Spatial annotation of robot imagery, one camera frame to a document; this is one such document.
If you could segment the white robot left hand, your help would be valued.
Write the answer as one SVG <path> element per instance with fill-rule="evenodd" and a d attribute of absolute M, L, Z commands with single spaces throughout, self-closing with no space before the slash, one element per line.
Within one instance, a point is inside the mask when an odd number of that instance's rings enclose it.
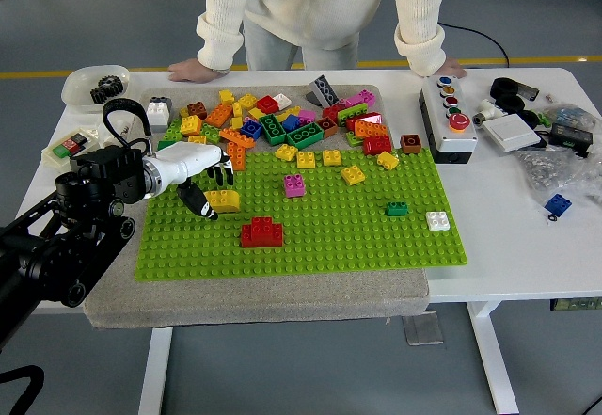
<path fill-rule="evenodd" d="M 218 185 L 223 185 L 222 171 L 225 171 L 227 184 L 234 183 L 230 157 L 219 146 L 178 142 L 158 151 L 154 158 L 148 159 L 147 165 L 148 168 L 154 165 L 154 196 L 162 194 L 170 184 L 176 184 L 177 195 L 193 214 L 218 219 L 218 213 L 192 178 L 206 171 Z"/>

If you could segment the person's right hand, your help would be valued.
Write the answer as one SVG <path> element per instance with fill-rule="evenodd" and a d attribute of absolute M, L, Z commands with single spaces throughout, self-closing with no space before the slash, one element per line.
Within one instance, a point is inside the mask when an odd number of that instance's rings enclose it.
<path fill-rule="evenodd" d="M 191 82 L 204 84 L 211 82 L 222 76 L 202 65 L 196 58 L 190 58 L 182 62 L 174 63 L 168 66 L 170 72 L 168 79 L 173 82 Z"/>

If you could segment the person's left hand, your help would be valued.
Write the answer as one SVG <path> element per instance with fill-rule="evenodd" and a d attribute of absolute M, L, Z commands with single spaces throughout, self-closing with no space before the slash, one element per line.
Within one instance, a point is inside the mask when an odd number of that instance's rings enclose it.
<path fill-rule="evenodd" d="M 435 71 L 435 74 L 464 78 L 467 76 L 467 71 L 462 67 L 457 59 L 447 57 L 444 63 Z"/>

